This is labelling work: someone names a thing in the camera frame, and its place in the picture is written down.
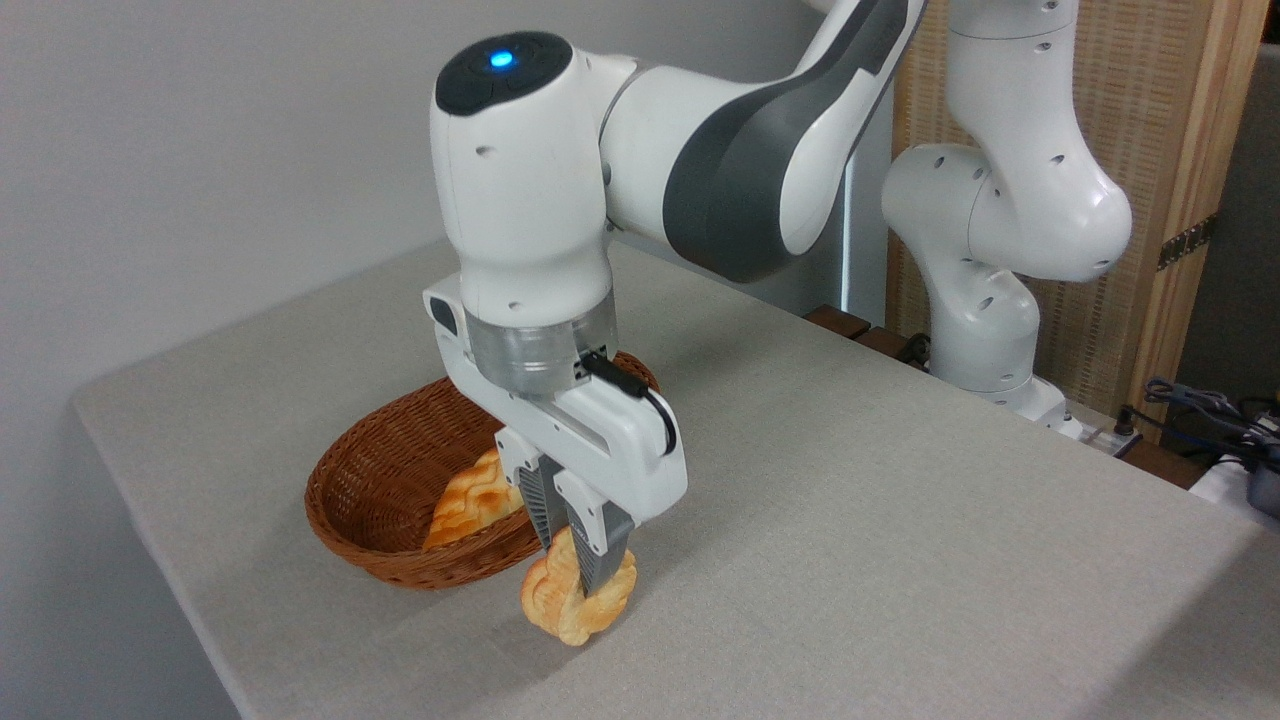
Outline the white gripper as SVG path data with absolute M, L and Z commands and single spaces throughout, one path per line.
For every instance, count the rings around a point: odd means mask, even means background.
M 582 592 L 595 594 L 620 570 L 635 521 L 659 516 L 684 497 L 684 446 L 667 454 L 666 424 L 653 405 L 598 378 L 549 398 L 492 383 L 467 355 L 460 278 L 448 275 L 426 288 L 424 306 L 433 301 L 439 309 L 429 313 L 448 377 L 508 427 L 495 433 L 500 465 L 520 491 L 541 547 L 549 550 L 570 524 Z

